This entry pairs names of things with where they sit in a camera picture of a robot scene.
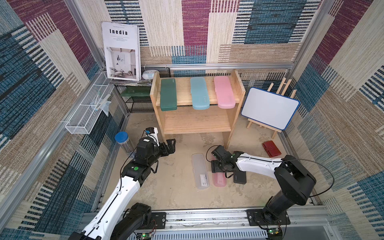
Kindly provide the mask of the translucent pink pencil case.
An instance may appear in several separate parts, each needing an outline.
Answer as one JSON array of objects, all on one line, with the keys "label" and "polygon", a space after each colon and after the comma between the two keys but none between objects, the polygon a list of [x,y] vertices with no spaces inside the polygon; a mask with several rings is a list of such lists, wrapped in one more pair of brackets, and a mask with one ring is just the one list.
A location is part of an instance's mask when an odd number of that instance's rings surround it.
[{"label": "translucent pink pencil case", "polygon": [[225,173],[213,173],[213,184],[215,187],[223,188],[227,186]]}]

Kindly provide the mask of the clear frosted pencil case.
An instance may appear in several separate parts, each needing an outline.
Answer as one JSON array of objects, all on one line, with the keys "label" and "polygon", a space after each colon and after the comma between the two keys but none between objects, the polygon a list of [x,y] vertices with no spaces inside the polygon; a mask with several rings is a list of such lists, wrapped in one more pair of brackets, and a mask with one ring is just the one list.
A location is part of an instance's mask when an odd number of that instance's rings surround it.
[{"label": "clear frosted pencil case", "polygon": [[195,176],[196,188],[198,190],[205,190],[210,187],[208,172],[206,167],[206,160],[203,154],[192,155],[193,171]]}]

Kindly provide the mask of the black pencil case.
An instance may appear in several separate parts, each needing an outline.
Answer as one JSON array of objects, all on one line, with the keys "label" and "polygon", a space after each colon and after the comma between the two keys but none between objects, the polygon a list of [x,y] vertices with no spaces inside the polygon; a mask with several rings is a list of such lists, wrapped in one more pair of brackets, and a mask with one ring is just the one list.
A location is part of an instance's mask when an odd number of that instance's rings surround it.
[{"label": "black pencil case", "polygon": [[241,184],[245,185],[247,183],[247,173],[240,171],[240,170],[234,170],[234,183],[235,184]]}]

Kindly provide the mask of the dark green pencil case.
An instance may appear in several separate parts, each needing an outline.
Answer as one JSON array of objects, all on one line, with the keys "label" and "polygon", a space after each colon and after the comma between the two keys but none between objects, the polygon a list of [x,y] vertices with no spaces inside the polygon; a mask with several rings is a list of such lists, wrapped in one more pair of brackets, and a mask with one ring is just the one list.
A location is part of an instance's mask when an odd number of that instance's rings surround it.
[{"label": "dark green pencil case", "polygon": [[177,109],[177,88],[175,78],[161,80],[161,110],[174,111]]}]

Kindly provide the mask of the light blue pencil case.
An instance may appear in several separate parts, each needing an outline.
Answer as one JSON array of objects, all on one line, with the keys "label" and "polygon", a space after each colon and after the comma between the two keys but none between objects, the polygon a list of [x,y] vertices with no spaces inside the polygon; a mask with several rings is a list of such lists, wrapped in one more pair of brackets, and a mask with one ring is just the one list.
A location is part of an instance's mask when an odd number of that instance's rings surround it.
[{"label": "light blue pencil case", "polygon": [[195,110],[207,110],[210,107],[210,98],[207,83],[203,77],[190,79],[192,106]]}]

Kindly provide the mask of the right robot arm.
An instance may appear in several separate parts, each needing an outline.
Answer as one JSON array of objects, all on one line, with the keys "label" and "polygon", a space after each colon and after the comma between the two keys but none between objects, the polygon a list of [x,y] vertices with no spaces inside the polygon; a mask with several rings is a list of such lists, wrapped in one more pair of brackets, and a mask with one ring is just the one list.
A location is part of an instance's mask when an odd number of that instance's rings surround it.
[{"label": "right robot arm", "polygon": [[214,173],[232,173],[235,170],[252,172],[278,181],[281,190],[272,196],[262,210],[248,211],[251,226],[289,224],[286,211],[293,205],[304,206],[316,185],[316,178],[300,160],[287,155],[282,159],[252,156],[244,152],[228,152],[223,146],[211,151]]}]

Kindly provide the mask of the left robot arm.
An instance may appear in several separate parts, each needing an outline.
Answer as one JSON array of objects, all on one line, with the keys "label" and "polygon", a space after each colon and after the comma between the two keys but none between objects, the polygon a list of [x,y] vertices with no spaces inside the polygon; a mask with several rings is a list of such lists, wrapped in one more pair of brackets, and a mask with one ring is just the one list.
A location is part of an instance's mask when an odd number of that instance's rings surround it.
[{"label": "left robot arm", "polygon": [[152,221],[152,208],[148,205],[136,203],[125,217],[121,218],[121,215],[146,178],[157,172],[157,168],[152,168],[153,164],[175,151],[175,139],[160,143],[151,135],[141,138],[135,156],[121,169],[120,180],[114,192],[83,231],[73,232],[69,239],[127,240],[135,230],[148,226]]}]

